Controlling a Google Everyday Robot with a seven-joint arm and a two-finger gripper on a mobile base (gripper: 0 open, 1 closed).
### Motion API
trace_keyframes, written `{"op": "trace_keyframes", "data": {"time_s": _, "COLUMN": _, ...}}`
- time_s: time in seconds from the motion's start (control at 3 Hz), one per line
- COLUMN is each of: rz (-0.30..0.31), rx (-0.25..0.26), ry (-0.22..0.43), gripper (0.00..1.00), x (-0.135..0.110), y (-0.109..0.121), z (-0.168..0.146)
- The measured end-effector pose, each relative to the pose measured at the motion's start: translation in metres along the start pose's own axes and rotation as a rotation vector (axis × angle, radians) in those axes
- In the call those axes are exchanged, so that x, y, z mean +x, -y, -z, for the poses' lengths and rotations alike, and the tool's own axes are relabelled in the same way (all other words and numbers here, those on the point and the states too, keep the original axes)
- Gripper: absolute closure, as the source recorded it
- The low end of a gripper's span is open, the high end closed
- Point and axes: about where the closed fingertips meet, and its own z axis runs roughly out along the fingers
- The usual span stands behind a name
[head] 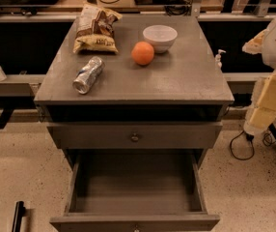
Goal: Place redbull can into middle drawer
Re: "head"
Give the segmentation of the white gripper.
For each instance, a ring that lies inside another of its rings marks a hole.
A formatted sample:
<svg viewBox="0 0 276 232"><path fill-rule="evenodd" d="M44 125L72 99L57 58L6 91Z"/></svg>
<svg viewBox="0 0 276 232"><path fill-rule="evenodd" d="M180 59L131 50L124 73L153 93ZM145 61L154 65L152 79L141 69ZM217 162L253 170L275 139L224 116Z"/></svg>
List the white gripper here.
<svg viewBox="0 0 276 232"><path fill-rule="evenodd" d="M261 54L262 42L266 30L262 30L242 51L248 54ZM246 133L256 135L263 133L276 119L276 71L267 78L260 79L254 88L253 103L246 112L243 129Z"/></svg>

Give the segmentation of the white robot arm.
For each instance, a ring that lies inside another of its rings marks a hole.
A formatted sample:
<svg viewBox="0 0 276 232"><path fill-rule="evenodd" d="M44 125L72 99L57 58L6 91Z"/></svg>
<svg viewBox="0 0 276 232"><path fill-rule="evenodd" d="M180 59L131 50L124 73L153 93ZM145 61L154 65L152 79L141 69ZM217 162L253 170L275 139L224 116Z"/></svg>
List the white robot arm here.
<svg viewBox="0 0 276 232"><path fill-rule="evenodd" d="M247 42L242 51L260 54L262 61L273 69L266 78L260 78L254 86L251 105L247 110L243 129L256 135L267 130L276 119L276 16L252 40Z"/></svg>

